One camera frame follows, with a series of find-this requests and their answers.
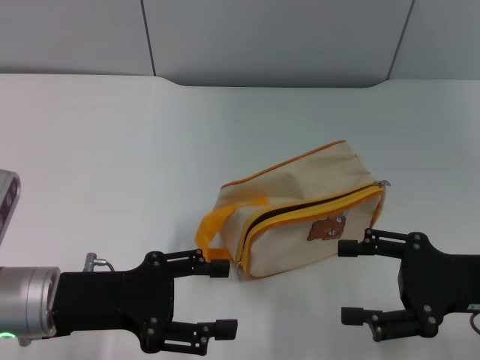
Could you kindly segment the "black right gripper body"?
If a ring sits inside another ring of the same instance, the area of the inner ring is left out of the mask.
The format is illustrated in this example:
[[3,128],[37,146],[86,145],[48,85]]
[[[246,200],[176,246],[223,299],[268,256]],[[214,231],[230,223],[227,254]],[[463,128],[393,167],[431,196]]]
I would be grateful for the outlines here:
[[413,312],[419,335],[437,335],[446,315],[479,314],[479,256],[437,250],[421,232],[400,237],[405,241],[398,284],[400,300]]

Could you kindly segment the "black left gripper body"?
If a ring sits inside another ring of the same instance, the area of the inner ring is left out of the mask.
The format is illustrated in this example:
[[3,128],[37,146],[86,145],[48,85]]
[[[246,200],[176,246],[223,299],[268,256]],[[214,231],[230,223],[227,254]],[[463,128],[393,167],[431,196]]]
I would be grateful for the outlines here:
[[173,318],[173,276],[164,253],[150,252],[127,271],[63,272],[55,294],[56,336],[126,330],[145,353],[164,348]]

